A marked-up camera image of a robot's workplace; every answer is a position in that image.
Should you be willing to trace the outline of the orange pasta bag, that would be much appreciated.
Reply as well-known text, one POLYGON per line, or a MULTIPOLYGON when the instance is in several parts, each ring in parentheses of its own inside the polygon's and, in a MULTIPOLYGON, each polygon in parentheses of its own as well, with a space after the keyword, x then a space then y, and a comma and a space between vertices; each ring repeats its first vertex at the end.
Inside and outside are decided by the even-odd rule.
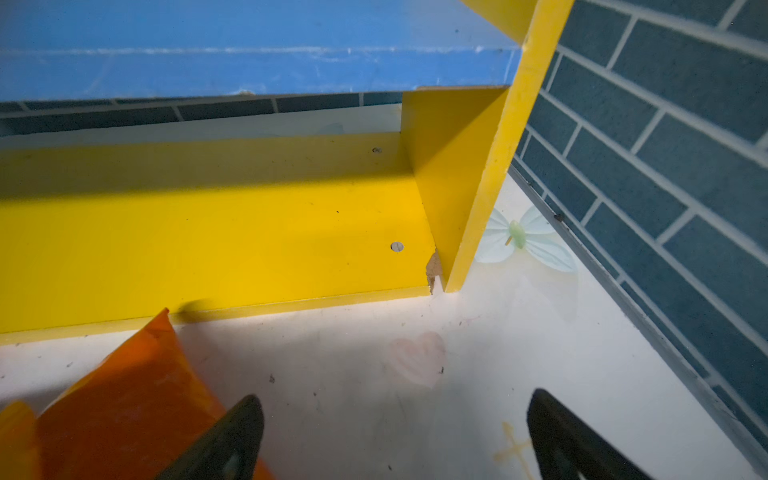
POLYGON ((222 419, 162 310, 41 415, 1 412, 4 479, 153 479, 222 419))

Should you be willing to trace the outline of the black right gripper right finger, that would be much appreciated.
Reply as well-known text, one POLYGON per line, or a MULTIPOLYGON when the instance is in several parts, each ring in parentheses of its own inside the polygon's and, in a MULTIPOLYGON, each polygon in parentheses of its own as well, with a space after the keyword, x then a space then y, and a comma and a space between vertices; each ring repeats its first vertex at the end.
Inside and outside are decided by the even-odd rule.
POLYGON ((651 478, 544 389, 533 392, 527 426, 545 480, 651 478))

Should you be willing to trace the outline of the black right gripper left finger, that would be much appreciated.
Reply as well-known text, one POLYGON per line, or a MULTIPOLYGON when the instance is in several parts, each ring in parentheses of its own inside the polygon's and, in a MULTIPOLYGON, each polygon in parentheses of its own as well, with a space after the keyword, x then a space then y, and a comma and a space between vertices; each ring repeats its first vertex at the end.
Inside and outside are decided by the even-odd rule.
POLYGON ((264 427, 260 400, 246 395, 156 479, 252 479, 264 427))

